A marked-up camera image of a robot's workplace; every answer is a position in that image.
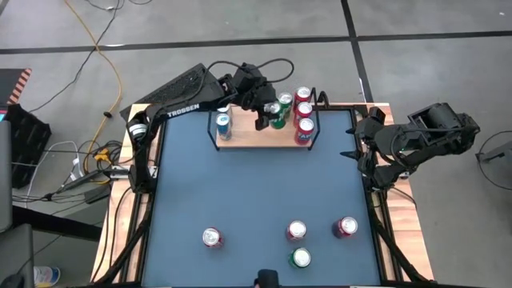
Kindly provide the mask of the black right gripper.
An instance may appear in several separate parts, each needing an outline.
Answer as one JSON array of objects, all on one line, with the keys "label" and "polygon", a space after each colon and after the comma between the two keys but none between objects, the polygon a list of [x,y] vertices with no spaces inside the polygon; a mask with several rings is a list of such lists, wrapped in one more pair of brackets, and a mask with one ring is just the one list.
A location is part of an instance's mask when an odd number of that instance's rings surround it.
[{"label": "black right gripper", "polygon": [[377,156],[382,157],[387,153],[387,139],[383,130],[385,118],[383,111],[373,106],[357,126],[346,130],[347,134],[358,136],[366,145],[366,150],[343,151],[340,155],[357,161],[359,171],[368,178],[387,177],[387,168],[377,166]]}]

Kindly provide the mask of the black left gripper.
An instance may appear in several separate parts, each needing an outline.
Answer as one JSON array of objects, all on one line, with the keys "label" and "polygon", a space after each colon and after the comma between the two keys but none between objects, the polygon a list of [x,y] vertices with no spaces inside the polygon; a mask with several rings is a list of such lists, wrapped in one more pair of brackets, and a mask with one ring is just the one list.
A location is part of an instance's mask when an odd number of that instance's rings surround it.
[{"label": "black left gripper", "polygon": [[234,103],[244,110],[257,111],[254,121],[257,131],[264,130],[269,125],[269,113],[263,109],[265,105],[277,101],[273,85],[263,76],[256,65],[244,62],[237,68],[232,83],[238,92]]}]

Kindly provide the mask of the green Sprite can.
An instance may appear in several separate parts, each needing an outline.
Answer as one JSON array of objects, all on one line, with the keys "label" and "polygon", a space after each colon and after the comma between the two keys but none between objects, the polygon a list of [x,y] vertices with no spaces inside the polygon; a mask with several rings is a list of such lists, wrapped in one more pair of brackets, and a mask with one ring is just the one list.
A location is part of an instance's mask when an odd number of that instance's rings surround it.
[{"label": "green Sprite can", "polygon": [[305,247],[293,249],[288,256],[289,264],[297,269],[304,269],[310,265],[311,255]]},{"label": "green Sprite can", "polygon": [[282,129],[286,124],[286,120],[284,119],[284,112],[281,104],[279,102],[271,103],[268,106],[268,112],[270,113],[270,125],[276,130]]},{"label": "green Sprite can", "polygon": [[287,92],[280,93],[278,96],[278,102],[281,107],[282,117],[285,120],[288,120],[290,117],[291,109],[293,108],[294,96]]}]

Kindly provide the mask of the red soda can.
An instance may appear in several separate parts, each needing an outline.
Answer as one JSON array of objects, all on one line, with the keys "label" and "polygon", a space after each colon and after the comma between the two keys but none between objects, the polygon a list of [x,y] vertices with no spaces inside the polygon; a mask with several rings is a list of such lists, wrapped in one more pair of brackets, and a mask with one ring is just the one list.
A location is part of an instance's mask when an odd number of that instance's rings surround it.
[{"label": "red soda can", "polygon": [[355,218],[346,216],[333,222],[331,231],[336,238],[349,237],[358,231],[358,223]]},{"label": "red soda can", "polygon": [[301,86],[294,92],[294,104],[298,105],[301,102],[309,102],[311,98],[311,90],[309,87]]}]

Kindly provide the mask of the blue table mat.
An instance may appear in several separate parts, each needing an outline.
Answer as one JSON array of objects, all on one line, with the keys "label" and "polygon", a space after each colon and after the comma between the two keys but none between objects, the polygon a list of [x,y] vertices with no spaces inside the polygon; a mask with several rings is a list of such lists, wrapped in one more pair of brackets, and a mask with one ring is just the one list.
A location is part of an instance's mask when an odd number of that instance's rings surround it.
[{"label": "blue table mat", "polygon": [[[168,121],[142,283],[144,286],[248,286],[261,269],[284,286],[375,285],[380,281],[346,111],[320,115],[321,133],[308,149],[216,150],[208,116]],[[351,216],[358,231],[333,236],[337,219]],[[306,224],[300,241],[286,237],[293,220]],[[203,244],[218,229],[223,246]],[[311,255],[307,268],[288,262],[293,249]]]}]

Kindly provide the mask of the red Star Wars Coca-Cola can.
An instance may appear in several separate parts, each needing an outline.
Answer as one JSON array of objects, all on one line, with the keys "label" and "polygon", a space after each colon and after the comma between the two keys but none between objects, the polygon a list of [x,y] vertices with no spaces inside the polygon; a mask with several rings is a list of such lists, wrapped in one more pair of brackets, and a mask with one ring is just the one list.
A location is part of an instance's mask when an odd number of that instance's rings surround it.
[{"label": "red Star Wars Coca-Cola can", "polygon": [[290,241],[300,241],[307,233],[306,224],[300,220],[293,220],[286,227],[286,237]]}]

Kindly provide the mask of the black power adapter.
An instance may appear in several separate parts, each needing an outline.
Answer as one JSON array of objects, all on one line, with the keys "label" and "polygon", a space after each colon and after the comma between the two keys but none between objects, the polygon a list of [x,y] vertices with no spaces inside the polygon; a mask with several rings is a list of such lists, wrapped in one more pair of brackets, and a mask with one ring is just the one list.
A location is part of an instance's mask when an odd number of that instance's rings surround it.
[{"label": "black power adapter", "polygon": [[84,193],[84,200],[87,204],[92,204],[110,196],[110,185],[103,185],[88,190]]}]

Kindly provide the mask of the grey power strip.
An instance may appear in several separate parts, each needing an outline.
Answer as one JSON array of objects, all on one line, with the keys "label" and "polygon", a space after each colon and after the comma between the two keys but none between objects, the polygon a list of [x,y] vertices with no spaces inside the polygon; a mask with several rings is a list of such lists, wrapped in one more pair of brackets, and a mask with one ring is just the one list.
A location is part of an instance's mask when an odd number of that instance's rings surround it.
[{"label": "grey power strip", "polygon": [[90,182],[94,180],[96,177],[103,175],[109,177],[111,173],[113,173],[113,169],[106,169],[106,170],[95,170],[93,172],[90,172],[84,176],[81,176],[80,178],[77,178],[76,180],[71,181],[70,183],[67,183],[63,185],[61,188],[59,188],[56,193],[60,194],[67,190],[72,190],[86,182]]}]

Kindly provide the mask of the black floor beam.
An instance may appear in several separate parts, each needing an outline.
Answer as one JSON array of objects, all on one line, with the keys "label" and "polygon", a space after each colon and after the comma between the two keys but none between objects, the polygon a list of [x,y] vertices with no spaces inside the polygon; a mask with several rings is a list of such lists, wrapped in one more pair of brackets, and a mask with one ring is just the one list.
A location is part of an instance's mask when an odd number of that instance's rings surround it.
[{"label": "black floor beam", "polygon": [[33,230],[93,242],[98,242],[102,235],[102,228],[93,224],[60,218],[19,206],[13,206],[12,213],[13,227],[28,224]]}]

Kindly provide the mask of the black plastic crate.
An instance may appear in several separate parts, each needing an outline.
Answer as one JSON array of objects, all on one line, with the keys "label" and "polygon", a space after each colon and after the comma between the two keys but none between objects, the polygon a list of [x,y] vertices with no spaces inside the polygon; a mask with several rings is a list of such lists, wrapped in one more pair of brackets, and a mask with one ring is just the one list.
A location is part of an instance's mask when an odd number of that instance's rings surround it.
[{"label": "black plastic crate", "polygon": [[21,189],[30,183],[51,129],[19,104],[9,106],[4,119],[10,123],[11,130],[12,187]]}]

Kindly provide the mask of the black panel with orange stripes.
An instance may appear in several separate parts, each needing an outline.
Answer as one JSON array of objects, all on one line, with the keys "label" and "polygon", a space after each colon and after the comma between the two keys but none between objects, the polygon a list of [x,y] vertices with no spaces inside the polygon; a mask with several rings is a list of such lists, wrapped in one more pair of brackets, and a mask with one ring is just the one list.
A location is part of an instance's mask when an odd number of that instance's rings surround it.
[{"label": "black panel with orange stripes", "polygon": [[18,104],[31,74],[31,68],[0,68],[0,106]]}]

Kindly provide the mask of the grey cabinet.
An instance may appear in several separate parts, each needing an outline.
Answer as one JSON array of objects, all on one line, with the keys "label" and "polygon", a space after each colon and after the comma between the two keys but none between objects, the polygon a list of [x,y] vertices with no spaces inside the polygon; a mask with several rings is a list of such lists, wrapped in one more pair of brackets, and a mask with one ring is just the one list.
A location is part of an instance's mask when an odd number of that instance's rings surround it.
[{"label": "grey cabinet", "polygon": [[0,233],[12,225],[10,123],[0,122]]}]

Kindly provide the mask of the white and blue container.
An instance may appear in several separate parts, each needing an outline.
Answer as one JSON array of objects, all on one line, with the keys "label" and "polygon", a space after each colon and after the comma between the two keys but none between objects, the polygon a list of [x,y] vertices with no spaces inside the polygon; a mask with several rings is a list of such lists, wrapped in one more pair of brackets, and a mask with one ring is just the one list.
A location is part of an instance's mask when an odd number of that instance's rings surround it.
[{"label": "white and blue container", "polygon": [[61,270],[55,266],[35,266],[34,287],[51,288],[55,286],[62,275]]}]

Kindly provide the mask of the wooden shelf with black frame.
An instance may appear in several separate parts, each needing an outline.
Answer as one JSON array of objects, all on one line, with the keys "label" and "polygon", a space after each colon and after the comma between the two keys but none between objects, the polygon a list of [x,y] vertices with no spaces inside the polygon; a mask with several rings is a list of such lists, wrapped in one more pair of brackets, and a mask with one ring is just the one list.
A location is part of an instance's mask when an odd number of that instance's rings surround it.
[{"label": "wooden shelf with black frame", "polygon": [[269,126],[264,130],[257,131],[254,128],[254,120],[257,114],[231,105],[231,117],[234,117],[234,120],[231,122],[231,139],[229,141],[223,141],[218,136],[216,117],[219,112],[209,112],[207,133],[217,150],[220,148],[307,148],[311,150],[321,132],[319,111],[321,108],[328,108],[330,103],[326,93],[321,91],[317,94],[315,88],[311,89],[309,103],[313,107],[313,113],[309,118],[314,122],[315,129],[312,139],[304,146],[298,145],[294,140],[297,127],[294,124],[294,107],[291,109],[290,117],[286,120],[286,124],[282,129],[276,130],[272,126]]}]

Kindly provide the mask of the black aluminium table frame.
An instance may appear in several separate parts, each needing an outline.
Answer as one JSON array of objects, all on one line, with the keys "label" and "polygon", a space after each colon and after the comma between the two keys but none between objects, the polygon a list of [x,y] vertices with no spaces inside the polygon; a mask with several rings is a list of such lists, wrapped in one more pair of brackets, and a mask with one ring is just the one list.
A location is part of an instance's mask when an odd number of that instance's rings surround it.
[{"label": "black aluminium table frame", "polygon": [[[113,185],[110,193],[108,208],[109,214],[103,221],[104,227],[98,244],[98,251],[94,261],[94,270],[91,278],[96,280],[103,276],[114,260],[121,254],[127,245],[129,237],[142,222],[145,212],[154,209],[154,196],[137,196],[124,190],[129,187],[129,182],[122,179]],[[411,197],[412,189],[407,180],[399,180],[392,189],[391,196],[378,196],[365,194],[365,202],[378,201],[380,206],[376,208],[376,215],[382,222],[390,237],[401,249],[404,256],[412,266],[425,278],[434,278],[430,260],[428,257],[424,237],[417,209],[408,197]],[[114,278],[114,282],[135,282],[142,277],[143,261],[146,259],[147,242],[149,235],[144,234],[136,243],[134,249],[126,260],[126,273],[120,273]],[[399,265],[398,260],[390,252],[382,236],[374,233],[371,240],[375,250],[377,262],[381,267],[380,275],[385,280],[408,281],[405,270]]]}]

